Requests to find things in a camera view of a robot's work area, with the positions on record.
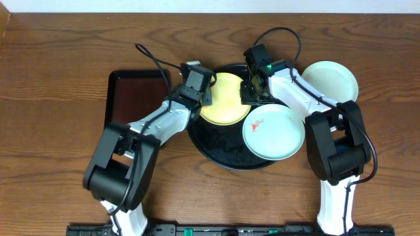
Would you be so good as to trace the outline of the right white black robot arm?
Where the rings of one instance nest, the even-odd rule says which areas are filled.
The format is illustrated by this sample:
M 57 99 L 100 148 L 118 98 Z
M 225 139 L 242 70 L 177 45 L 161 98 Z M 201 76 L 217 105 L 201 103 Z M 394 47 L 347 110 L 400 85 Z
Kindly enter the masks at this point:
M 302 75 L 279 61 L 259 68 L 241 83 L 243 104 L 255 104 L 242 128 L 247 148 L 279 161 L 303 144 L 311 169 L 320 179 L 317 223 L 328 235 L 344 235 L 354 226 L 354 190 L 371 147 L 360 108 L 358 84 L 341 64 L 320 61 Z

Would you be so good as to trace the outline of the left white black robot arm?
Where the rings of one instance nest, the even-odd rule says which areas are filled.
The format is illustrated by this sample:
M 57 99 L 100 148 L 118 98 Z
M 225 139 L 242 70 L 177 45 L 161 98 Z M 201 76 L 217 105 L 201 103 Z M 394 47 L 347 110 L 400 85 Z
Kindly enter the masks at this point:
M 142 235 L 142 201 L 159 149 L 211 105 L 209 87 L 179 85 L 157 110 L 129 123 L 108 123 L 83 177 L 83 187 L 106 208 L 116 235 Z

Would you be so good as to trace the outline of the yellow plate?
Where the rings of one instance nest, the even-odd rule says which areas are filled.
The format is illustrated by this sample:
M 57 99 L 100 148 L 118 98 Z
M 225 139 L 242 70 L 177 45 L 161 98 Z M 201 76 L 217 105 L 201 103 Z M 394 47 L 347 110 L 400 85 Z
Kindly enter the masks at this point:
M 203 106 L 200 116 L 214 125 L 233 125 L 249 113 L 251 106 L 243 105 L 240 85 L 243 81 L 232 73 L 217 73 L 217 81 L 210 88 L 212 104 Z

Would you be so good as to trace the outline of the light blue plate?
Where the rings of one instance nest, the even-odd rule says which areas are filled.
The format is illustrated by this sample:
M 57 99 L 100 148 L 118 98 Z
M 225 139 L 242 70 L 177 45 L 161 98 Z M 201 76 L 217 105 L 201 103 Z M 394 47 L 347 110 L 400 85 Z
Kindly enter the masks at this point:
M 305 126 L 290 108 L 267 104 L 255 108 L 245 118 L 242 136 L 251 153 L 269 161 L 280 161 L 300 150 Z
M 308 66 L 301 77 L 315 89 L 339 102 L 356 101 L 359 92 L 354 74 L 345 66 L 320 61 Z

